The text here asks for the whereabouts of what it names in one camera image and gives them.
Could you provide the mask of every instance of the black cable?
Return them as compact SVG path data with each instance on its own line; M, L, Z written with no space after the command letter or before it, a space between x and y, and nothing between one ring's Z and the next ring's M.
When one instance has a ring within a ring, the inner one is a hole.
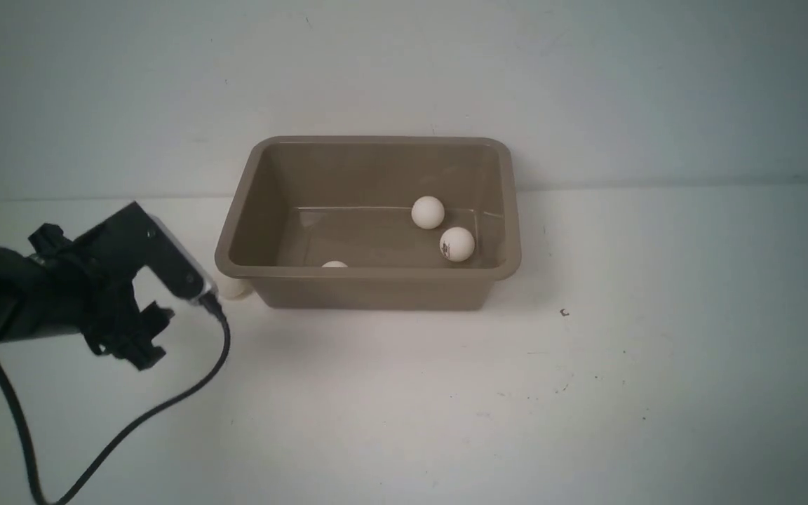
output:
M222 368L225 362L227 362L227 356L230 352L230 325L227 322L227 317L224 315L224 312L222 312L220 304L213 294L209 293L204 295L204 297L202 297L201 304L208 310L209 313L217 318L222 326L222 329L224 329L224 349L220 353L220 358L217 359L217 363L213 368L211 368L211 371L208 372L208 374L202 380L196 382L193 387L189 387L189 389L186 391L177 394L164 403L160 403L160 405L155 405L152 409L148 410L148 412L135 418L134 421L126 425L126 428L122 429L121 432L119 432L116 437L114 437L112 441L110 441L108 445L106 445L105 448L99 453L99 456L93 460L93 463L86 468L86 472L81 474L80 479L77 479L76 483L74 483L74 485L67 490L65 495L54 503L49 503L46 501L46 497L42 495L42 486L41 483L39 483L39 467L36 466L36 453L33 451L33 441L31 437L29 437L27 420L25 416L23 416L23 409L20 408L20 402L17 399L17 394L14 393L14 388L12 387L11 381L8 380L6 371L3 370L2 365L0 364L0 387L2 388L2 393L6 397L8 408L11 410L12 417L14 418L14 425L17 427L17 434L18 438L20 439L20 448L23 450L23 461L25 461L25 466L27 467L29 492L31 492L33 501L36 502L36 505L64 505L65 503L71 501L71 499L76 496L76 493L80 492L80 489L86 485L87 480L93 476L93 473L99 469L99 466L102 466L105 458L107 458L112 451L118 447L118 444L121 443L124 438L128 437L128 435L131 434L134 429L138 428L140 425L142 425L142 423L148 421L148 419L153 418L154 415L163 412L171 406L177 405L177 403L189 398L192 396L192 394L198 393L198 390L204 387L217 375L220 368Z

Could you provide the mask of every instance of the plastic bin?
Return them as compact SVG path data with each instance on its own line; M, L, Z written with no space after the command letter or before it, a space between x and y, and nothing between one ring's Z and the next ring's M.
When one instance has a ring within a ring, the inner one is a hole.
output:
M417 198L445 204L423 230ZM440 254L465 227L467 261ZM251 151L217 244L222 273L270 307L474 310L519 267L510 152L489 138L273 137ZM321 268L325 262L349 268Z

